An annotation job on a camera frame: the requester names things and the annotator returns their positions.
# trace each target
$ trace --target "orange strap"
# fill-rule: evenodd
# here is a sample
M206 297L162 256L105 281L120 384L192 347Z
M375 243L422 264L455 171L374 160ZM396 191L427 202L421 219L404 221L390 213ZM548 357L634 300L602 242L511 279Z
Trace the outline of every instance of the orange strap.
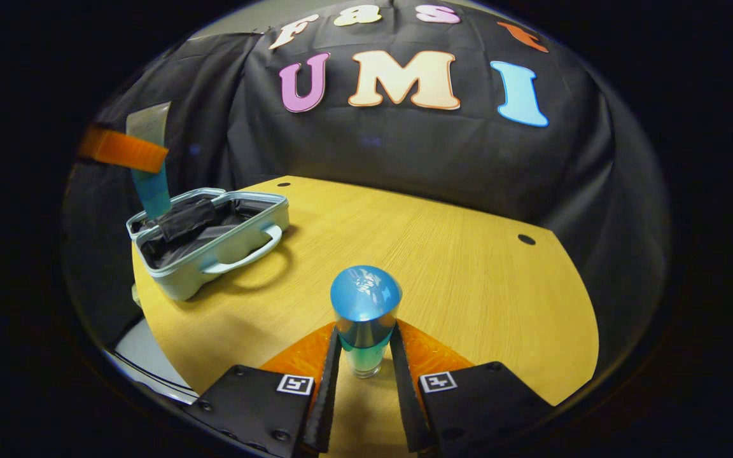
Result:
M78 156L152 174L160 172L166 154L168 148L96 125L87 128L78 148Z

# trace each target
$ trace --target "suitcase handle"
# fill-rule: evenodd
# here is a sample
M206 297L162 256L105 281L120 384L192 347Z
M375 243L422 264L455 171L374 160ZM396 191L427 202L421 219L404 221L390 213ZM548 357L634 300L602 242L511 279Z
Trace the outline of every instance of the suitcase handle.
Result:
M262 232L265 232L265 234L270 235L270 242L266 243L264 246L260 247L253 253L250 253L244 259L240 261L236 261L236 263L233 263L233 264L217 263L203 270L203 273L206 275L224 274L237 267L247 266L247 264L253 263L254 261L256 261L256 259L259 259L262 256L265 256L271 249L276 247L276 244L279 243L280 240L282 240L282 228L279 226L276 226L276 224L268 227L267 229L265 229Z

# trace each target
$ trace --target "blue letter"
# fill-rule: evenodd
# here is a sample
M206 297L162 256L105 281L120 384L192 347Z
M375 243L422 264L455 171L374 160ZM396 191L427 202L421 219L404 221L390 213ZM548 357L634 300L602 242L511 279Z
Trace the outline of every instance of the blue letter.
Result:
M503 77L505 104L497 107L498 112L511 121L522 124L546 127L547 117L539 113L533 78L536 73L531 69L494 60L491 67Z

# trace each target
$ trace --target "orange letter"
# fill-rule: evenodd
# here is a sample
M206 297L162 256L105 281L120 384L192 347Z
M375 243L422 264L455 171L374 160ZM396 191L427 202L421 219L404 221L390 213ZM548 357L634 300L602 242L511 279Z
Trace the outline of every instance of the orange letter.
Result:
M349 98L349 104L354 107L374 107L383 101L384 98L375 92L378 81L395 104L403 101L418 81L418 91L411 97L413 104L440 110L460 108L459 99L451 92L449 67L454 56L447 52L424 50L405 67L401 67L385 50L359 52L353 55L353 60L361 64L358 89Z
M378 11L380 11L380 8L375 5L353 6L341 11L341 15L335 18L332 23L339 27L355 23L368 24L380 20L382 16L378 14Z
M296 22L285 25L282 28L282 33L279 34L279 37L276 38L276 41L274 41L273 44L270 45L269 49L276 49L277 47L282 46L285 43L290 43L290 41L293 41L294 34L300 34L302 30L307 27L307 23L313 22L314 20L317 20L317 18L318 15L311 15L311 17L300 18L300 20L297 20Z
M513 35L514 38L517 38L517 40L521 41L522 43L527 44L528 46L532 47L535 50L541 50L541 52L547 52L546 47L537 43L539 39L529 34L528 32L520 29L519 27L515 25L506 24L504 22L498 22L497 24L508 29L508 31L511 32L511 35Z

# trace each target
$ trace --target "wooden tabletop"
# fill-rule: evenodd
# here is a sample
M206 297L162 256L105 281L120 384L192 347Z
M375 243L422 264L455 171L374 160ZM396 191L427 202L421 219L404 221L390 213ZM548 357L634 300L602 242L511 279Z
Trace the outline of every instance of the wooden tabletop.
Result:
M596 316L552 232L410 195L304 177L244 191L285 195L291 226L271 253L204 285L194 298L168 299L132 250L146 320L197 393L230 366L259 367L332 322L330 285L341 270L359 264L384 269L401 285L399 319L472 363L503 362L552 405L592 377ZM349 371L343 355L340 364L329 455L413 455L405 446L392 363L384 360L379 374L366 380Z

